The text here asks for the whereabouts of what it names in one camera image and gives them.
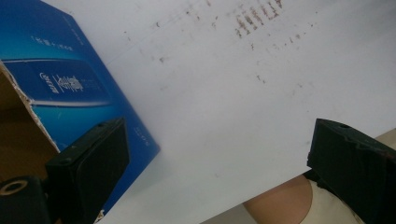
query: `dark ink mark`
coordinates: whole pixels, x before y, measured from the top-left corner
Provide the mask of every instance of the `dark ink mark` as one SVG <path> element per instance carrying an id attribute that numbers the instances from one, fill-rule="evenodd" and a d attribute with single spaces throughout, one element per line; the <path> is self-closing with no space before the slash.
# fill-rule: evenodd
<path id="1" fill-rule="evenodd" d="M 277 5 L 278 5 L 280 8 L 282 8 L 282 1 L 276 0 L 276 3 L 277 3 Z"/>
<path id="2" fill-rule="evenodd" d="M 265 17 L 267 17 L 269 20 L 271 20 L 270 16 L 268 15 L 267 9 L 263 5 L 261 5 L 261 7 L 262 7 L 262 13 L 264 13 Z"/>
<path id="3" fill-rule="evenodd" d="M 257 79 L 258 79 L 259 81 L 262 81 L 262 84 L 265 84 L 265 83 L 266 83 L 264 79 L 262 80 L 262 79 L 260 78 L 260 76 L 257 76 Z"/>
<path id="4" fill-rule="evenodd" d="M 257 30 L 256 24 L 254 24 L 253 20 L 252 20 L 248 15 L 245 15 L 245 20 L 246 20 L 251 26 L 253 26 L 253 30 Z"/>
<path id="5" fill-rule="evenodd" d="M 275 17 L 279 16 L 279 14 L 277 14 L 277 11 L 276 11 L 276 9 L 275 9 L 275 8 L 272 6 L 271 2 L 268 2 L 268 5 L 270 5 L 270 8 L 273 10 L 273 13 L 274 13 L 274 16 L 273 16 L 273 18 L 275 18 Z"/>
<path id="6" fill-rule="evenodd" d="M 257 13 L 256 9 L 254 9 L 254 7 L 251 7 L 250 11 L 251 11 L 251 14 L 253 14 L 254 19 L 256 19 L 261 25 L 264 25 L 264 22 L 262 21 L 262 18 Z"/>
<path id="7" fill-rule="evenodd" d="M 240 31 L 240 30 L 238 30 L 238 29 L 235 29 L 235 31 L 236 31 L 236 34 L 239 36 L 239 38 L 242 38 L 241 31 Z"/>
<path id="8" fill-rule="evenodd" d="M 236 20 L 238 21 L 239 27 L 244 29 L 247 32 L 247 35 L 250 35 L 250 31 L 248 30 L 248 28 L 245 25 L 245 23 L 240 19 L 239 15 L 236 17 Z"/>
<path id="9" fill-rule="evenodd" d="M 127 34 L 126 31 L 124 31 L 124 33 Z M 131 37 L 129 37 L 129 36 L 127 35 L 127 38 L 128 38 L 128 41 L 131 41 Z"/>

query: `brown cardboard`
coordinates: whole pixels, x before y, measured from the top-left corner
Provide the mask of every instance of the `brown cardboard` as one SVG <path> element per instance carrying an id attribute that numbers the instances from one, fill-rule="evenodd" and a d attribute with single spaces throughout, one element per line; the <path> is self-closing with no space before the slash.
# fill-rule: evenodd
<path id="1" fill-rule="evenodd" d="M 0 69 L 0 181 L 20 175 L 45 178 L 44 164 L 58 152 L 11 82 Z"/>
<path id="2" fill-rule="evenodd" d="M 376 140 L 396 150 L 396 129 L 379 135 Z"/>

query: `cardboard edge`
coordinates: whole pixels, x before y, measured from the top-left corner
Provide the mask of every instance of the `cardboard edge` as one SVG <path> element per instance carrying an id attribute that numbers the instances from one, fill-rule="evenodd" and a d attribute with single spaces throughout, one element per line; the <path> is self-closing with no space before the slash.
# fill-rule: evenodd
<path id="1" fill-rule="evenodd" d="M 29 113 L 30 117 L 33 119 L 33 122 L 37 125 L 37 127 L 41 130 L 41 132 L 47 137 L 47 139 L 52 144 L 54 149 L 59 153 L 60 152 L 59 148 L 56 146 L 55 142 L 50 137 L 50 134 L 47 132 L 47 129 L 44 127 L 43 123 L 41 122 L 40 117 L 38 117 L 37 114 L 32 109 L 31 104 L 33 102 L 33 99 L 29 99 L 29 97 L 21 90 L 14 76 L 12 76 L 12 73 L 9 72 L 9 70 L 1 61 L 0 61 L 0 73 L 2 73 L 6 77 L 6 79 L 9 81 L 14 91 L 18 94 L 27 112 Z"/>
<path id="2" fill-rule="evenodd" d="M 392 129 L 386 133 L 379 135 L 376 140 L 396 150 L 396 129 Z"/>

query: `blue packaging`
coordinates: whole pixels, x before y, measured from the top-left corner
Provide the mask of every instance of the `blue packaging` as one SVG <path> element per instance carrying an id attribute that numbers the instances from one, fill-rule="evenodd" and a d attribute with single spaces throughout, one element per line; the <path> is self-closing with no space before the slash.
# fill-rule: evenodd
<path id="1" fill-rule="evenodd" d="M 77 23 L 38 0 L 1 0 L 0 60 L 58 151 L 95 124 L 125 117 L 131 162 L 103 207 L 106 213 L 159 147 Z"/>

